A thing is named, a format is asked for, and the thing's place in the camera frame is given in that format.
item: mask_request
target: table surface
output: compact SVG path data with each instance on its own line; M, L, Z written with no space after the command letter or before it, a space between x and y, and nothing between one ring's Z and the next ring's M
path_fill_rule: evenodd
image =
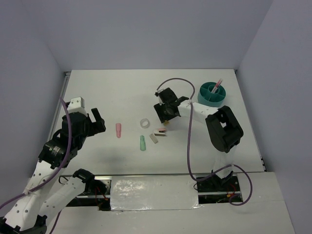
M229 203L205 204L198 209L157 211L97 211L96 207L67 207L54 234L294 234L274 173L250 173L253 196L240 207ZM238 175L243 199L250 187ZM50 232L54 221L49 225Z
M159 143L154 144L149 138L155 128L162 127L153 108L158 102L154 93L160 83L173 77L188 79L195 85L194 101L197 101L203 83L223 79L222 86L227 92L223 105L231 107L244 131L234 155L234 163L247 172L262 172L260 153L233 70L74 70L65 91L65 101L83 97L86 111L91 114L92 108L98 108L107 130L86 139L64 174L71 175L79 168L95 175L187 173L188 118L172 119L166 126L167 136L157 137ZM179 80L170 81L163 87L170 87L178 97L189 97L192 93L191 86ZM56 130L61 127L63 115L61 109ZM147 129L140 127L143 118L151 123ZM121 138L116 137L115 124L119 122L122 125ZM140 135L144 135L146 140L147 150L144 152L140 150ZM215 155L216 149L210 142L207 127L193 122L193 172L210 172Z

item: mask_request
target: wall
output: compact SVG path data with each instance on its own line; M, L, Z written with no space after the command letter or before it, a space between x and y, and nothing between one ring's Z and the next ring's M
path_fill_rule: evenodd
M63 70L237 68L272 0L23 0Z
M311 232L311 12L311 0L274 0L237 74L297 234Z
M23 191L35 168L64 76L20 0L0 2L0 32L2 204Z

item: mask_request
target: teal container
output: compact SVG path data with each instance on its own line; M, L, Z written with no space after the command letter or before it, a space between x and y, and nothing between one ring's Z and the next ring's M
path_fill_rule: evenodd
M226 92L223 86L220 85L217 91L213 94L211 91L214 88L215 84L215 82L207 82L200 87L197 96L198 103L212 107L221 106L226 96Z

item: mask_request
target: purple cable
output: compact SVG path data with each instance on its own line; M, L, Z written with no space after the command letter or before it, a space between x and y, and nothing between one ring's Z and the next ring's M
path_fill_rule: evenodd
M62 104L62 106L64 108L64 111L65 111L65 114L66 114L66 118L67 118L67 122L68 122L68 144L67 144L66 154L65 154L65 157L64 157L62 163L54 171L54 173L45 182L43 182L42 184L40 184L40 185L30 189L29 191L31 191L31 192L37 191L42 186L44 186L45 184L49 183L59 173L59 171L63 168L63 166L65 166L65 164L67 162L67 158L69 157L70 147L71 147L71 144L72 144L72 125L71 125L71 122L70 122L70 117L69 117L69 113L67 111L66 103L65 103L65 101L61 97L59 97L59 99L60 99L60 102L61 102L61 104ZM11 198L10 200L6 201L5 203L3 203L0 206L0 210L3 207L5 207L7 204L11 203L12 201L20 199L20 198L22 198L24 196L26 196L26 195L25 194L20 194L20 195L17 195L16 197L14 197L14 198Z
M53 227L52 227L52 229L51 229L51 231L50 231L49 234L52 234L52 232L54 231L54 228L57 226L57 223L58 223L59 216L60 216L60 213L61 213L61 212L62 212L62 211L60 211L60 212L58 213L58 216L57 216L57 218L55 219L55 222L54 222Z
M186 79L183 79L183 78L171 78L171 79L165 80L164 82L162 82L162 83L158 86L157 91L160 89L160 87L161 87L164 83L166 83L166 82L168 82L168 81L170 81L170 80L174 80L174 79L186 81L186 82L188 82L188 83L192 86L192 88L193 88L193 93L192 93L192 95L191 95L191 97L190 97L190 99L192 100L192 98L193 98L193 96L194 96L194 94L195 94L195 86L194 86L190 81L188 81L188 80L186 80ZM209 179L210 177L214 176L214 175L217 174L218 172L220 172L220 171L222 171L222 170L224 170L224 169L226 169L226 168L228 168L228 167L231 167L232 165L229 164L229 165L226 165L226 166L224 166L224 167L221 167L220 169L218 169L218 170L212 172L210 175L208 175L208 176L206 176L206 177L204 177L204 178L201 178L201 179L197 179L197 178L194 177L194 175L193 175L193 173L192 173L192 170L191 170L191 162L190 162L191 132L192 132L192 121L193 121L193 110L194 110L194 107L193 107L193 103L192 103L192 102L190 102L190 105L191 105L191 113L190 113L189 130L188 130L188 136L187 136L187 168L188 168L188 170L189 170L189 174L190 174L191 178L192 178L193 180L195 180L196 182L201 182L201 181L204 181L204 180ZM240 169L240 170L246 175L246 177L247 177L247 179L248 179L248 181L249 181L249 183L250 183L250 193L249 193L248 198L247 198L244 202L239 203L239 204L234 204L234 203L232 203L232 199L233 199L234 197L236 197L236 196L239 196L239 194L233 195L233 196L231 196L230 199L229 199L229 203L230 203L231 205L234 205L234 206L241 206L241 205L246 204L246 203L250 200L250 198L251 198L251 196L252 196L252 194L253 194L253 183L252 183L252 180L250 179L249 175L247 174L247 172L245 172L241 167L239 167L239 166L237 166L237 165L235 165L235 164L233 164L233 166L235 166L235 167L237 167L238 169Z

